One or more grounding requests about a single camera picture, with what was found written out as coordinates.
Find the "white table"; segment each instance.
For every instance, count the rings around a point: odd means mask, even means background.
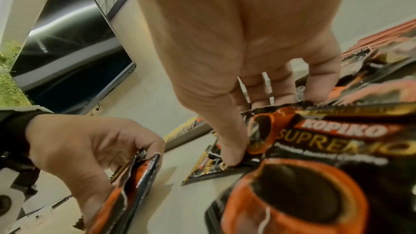
[[[143,206],[134,216],[129,234],[207,233],[204,213],[215,198],[241,175],[210,179],[181,187],[205,148],[215,137],[207,134],[175,148],[163,157],[162,168]],[[56,208],[40,226],[23,233],[79,234],[72,225],[81,215],[71,199]]]

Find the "table surface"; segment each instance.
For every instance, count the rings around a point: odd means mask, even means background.
[[[210,179],[182,186],[183,179],[215,137],[211,134],[188,142],[163,157],[153,187],[142,207],[134,215],[129,234],[207,233],[204,213],[215,198],[241,175]],[[81,213],[72,198],[53,210],[53,216],[42,224],[18,232],[24,233],[82,233],[72,227]]]

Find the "black sleeve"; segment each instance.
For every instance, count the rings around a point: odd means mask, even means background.
[[[51,114],[42,110],[19,112],[0,110],[0,153],[29,155],[29,143],[26,140],[26,127],[37,115]]]

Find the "hand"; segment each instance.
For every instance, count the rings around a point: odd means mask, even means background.
[[[29,158],[60,178],[77,200],[85,222],[111,193],[104,169],[125,164],[142,147],[163,154],[165,142],[138,123],[120,118],[42,114],[26,128]]]
[[[179,101],[201,115],[222,141],[228,165],[248,144],[240,111],[296,101],[289,61],[309,64],[305,99],[324,101],[338,81],[341,51],[331,21],[341,0],[138,0]]]

